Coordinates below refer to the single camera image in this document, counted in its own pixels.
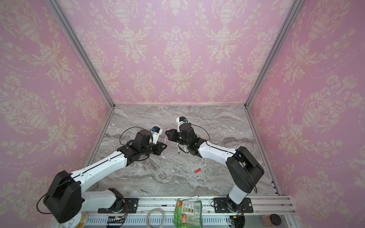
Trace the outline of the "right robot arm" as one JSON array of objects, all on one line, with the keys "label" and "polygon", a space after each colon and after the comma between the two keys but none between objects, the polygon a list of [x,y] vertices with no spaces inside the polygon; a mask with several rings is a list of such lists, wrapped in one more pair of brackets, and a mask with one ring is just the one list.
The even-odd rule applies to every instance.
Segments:
[{"label": "right robot arm", "polygon": [[229,149],[215,145],[198,137],[190,123],[180,125],[178,130],[168,130],[165,134],[169,141],[186,146],[190,154],[227,166],[234,181],[226,197],[227,206],[232,212],[238,212],[243,200],[252,191],[257,191],[256,185],[265,172],[246,147]]}]

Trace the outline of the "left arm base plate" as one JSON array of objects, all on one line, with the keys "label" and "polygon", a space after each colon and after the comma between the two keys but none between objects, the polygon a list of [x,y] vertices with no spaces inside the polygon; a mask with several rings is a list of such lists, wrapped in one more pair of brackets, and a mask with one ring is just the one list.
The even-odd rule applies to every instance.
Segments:
[{"label": "left arm base plate", "polygon": [[135,214],[138,208],[138,198],[124,198],[123,200],[117,199],[117,202],[114,203],[111,208],[108,209],[98,209],[99,214],[107,214],[107,213],[122,213],[126,212]]}]

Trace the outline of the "white marker pink tip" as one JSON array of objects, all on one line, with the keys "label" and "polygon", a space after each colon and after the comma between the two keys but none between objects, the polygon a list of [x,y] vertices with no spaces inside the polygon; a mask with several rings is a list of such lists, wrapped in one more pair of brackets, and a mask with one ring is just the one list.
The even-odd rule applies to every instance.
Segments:
[{"label": "white marker pink tip", "polygon": [[195,199],[195,198],[198,198],[198,197],[200,197],[200,196],[199,195],[189,196],[189,197],[179,198],[179,200],[190,200],[190,199]]}]

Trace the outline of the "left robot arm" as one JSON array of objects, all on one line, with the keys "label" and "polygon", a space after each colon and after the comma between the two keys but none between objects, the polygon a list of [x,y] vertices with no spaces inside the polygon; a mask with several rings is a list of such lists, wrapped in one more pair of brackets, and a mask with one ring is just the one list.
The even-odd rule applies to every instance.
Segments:
[{"label": "left robot arm", "polygon": [[127,206],[123,195],[115,188],[90,193],[87,190],[111,173],[140,161],[141,156],[160,156],[167,147],[158,140],[162,133],[158,127],[150,131],[142,129],[134,140],[106,158],[77,171],[59,172],[43,197],[43,204],[61,224],[81,218],[86,211],[106,209],[113,213],[121,212]]}]

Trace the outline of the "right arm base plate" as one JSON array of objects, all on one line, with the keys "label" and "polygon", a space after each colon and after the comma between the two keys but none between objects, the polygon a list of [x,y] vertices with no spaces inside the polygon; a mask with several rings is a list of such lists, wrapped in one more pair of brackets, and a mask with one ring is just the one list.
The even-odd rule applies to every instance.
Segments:
[{"label": "right arm base plate", "polygon": [[244,198],[240,204],[234,203],[227,197],[216,197],[213,199],[215,213],[253,213],[252,202],[250,198]]}]

